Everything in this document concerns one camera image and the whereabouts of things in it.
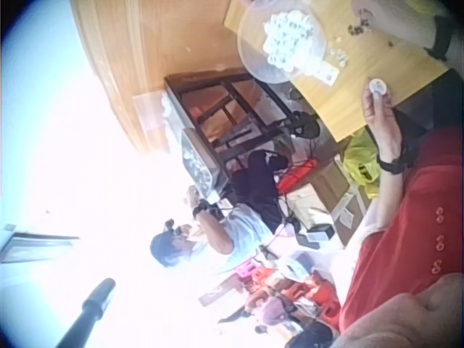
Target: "red shirt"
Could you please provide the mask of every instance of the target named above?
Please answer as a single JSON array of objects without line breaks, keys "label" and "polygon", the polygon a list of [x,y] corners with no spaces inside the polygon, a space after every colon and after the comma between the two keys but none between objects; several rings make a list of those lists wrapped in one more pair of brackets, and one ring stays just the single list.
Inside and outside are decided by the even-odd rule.
[{"label": "red shirt", "polygon": [[364,240],[340,329],[392,297],[417,294],[449,273],[463,272],[462,130],[425,138],[389,229]]}]

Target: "black wristband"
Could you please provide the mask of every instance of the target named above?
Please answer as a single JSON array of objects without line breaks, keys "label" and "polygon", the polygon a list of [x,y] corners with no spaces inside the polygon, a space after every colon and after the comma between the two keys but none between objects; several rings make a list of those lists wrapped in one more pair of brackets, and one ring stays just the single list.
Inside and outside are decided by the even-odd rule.
[{"label": "black wristband", "polygon": [[436,26],[434,47],[425,50],[430,57],[446,62],[446,54],[450,48],[452,32],[457,26],[447,18],[435,16],[434,19]]},{"label": "black wristband", "polygon": [[199,212],[203,210],[207,210],[208,206],[205,203],[198,204],[198,207],[195,207],[194,210],[191,212],[191,214],[194,216],[194,219],[196,219],[196,216],[198,215]]},{"label": "black wristband", "polygon": [[415,147],[410,147],[405,144],[401,145],[401,155],[391,161],[391,163],[384,162],[377,154],[377,163],[380,168],[393,175],[403,173],[406,169],[412,168],[417,158],[418,153]]},{"label": "black wristband", "polygon": [[377,163],[380,165],[380,168],[385,170],[386,172],[389,172],[393,175],[401,174],[403,173],[407,165],[401,160],[401,156],[398,157],[397,159],[394,159],[391,163],[384,162],[380,159],[380,156],[377,154]]}]

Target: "wooden wall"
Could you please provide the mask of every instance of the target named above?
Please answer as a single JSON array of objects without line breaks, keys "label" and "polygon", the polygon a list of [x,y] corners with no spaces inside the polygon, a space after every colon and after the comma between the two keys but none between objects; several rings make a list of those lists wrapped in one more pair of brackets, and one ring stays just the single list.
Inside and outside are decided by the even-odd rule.
[{"label": "wooden wall", "polygon": [[[71,0],[89,61],[140,152],[150,146],[132,97],[163,88],[166,75],[241,66],[223,26],[229,0]],[[154,113],[161,117],[161,105]],[[162,130],[151,147],[166,143]]]}]

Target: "white shirt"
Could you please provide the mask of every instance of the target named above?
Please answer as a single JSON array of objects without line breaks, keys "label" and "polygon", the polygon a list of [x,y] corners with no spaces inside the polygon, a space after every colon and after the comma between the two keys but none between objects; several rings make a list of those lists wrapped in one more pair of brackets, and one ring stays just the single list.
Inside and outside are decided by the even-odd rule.
[{"label": "white shirt", "polygon": [[233,271],[241,263],[254,257],[259,245],[266,245],[273,237],[260,215],[245,204],[239,204],[220,224],[232,239],[232,253],[220,254],[205,241],[197,243],[190,256],[191,264],[199,272],[211,276]]}]

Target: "wrist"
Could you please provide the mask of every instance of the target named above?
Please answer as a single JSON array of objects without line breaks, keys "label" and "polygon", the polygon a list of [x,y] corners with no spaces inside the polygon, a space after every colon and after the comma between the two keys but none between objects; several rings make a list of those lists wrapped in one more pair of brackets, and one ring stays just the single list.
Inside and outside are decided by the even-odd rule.
[{"label": "wrist", "polygon": [[401,145],[380,148],[378,150],[378,155],[383,162],[392,163],[401,156]]}]

